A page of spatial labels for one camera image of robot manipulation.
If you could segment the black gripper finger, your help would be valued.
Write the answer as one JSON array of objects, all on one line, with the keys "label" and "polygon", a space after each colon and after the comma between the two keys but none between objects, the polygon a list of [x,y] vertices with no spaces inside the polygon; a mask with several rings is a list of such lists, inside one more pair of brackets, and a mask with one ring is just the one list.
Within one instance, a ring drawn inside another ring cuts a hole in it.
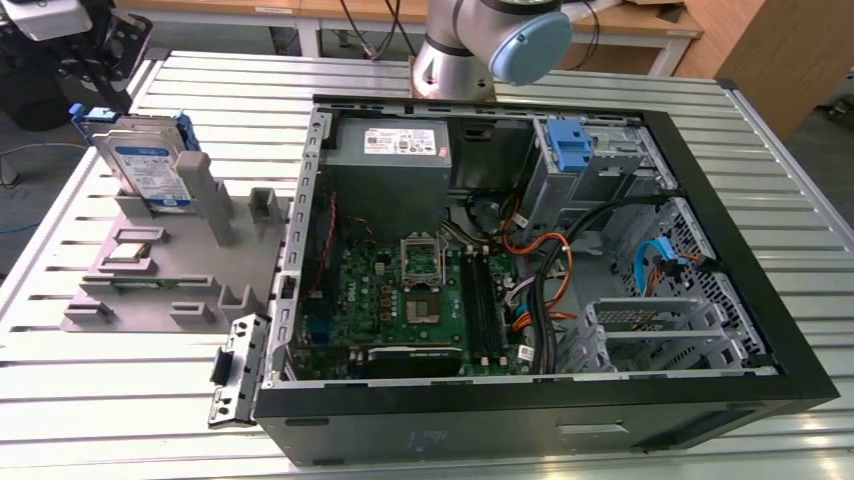
[{"label": "black gripper finger", "polygon": [[127,14],[127,74],[83,76],[85,85],[101,94],[110,108],[119,113],[127,113],[133,105],[127,87],[145,56],[151,32],[153,22],[143,16]]}]

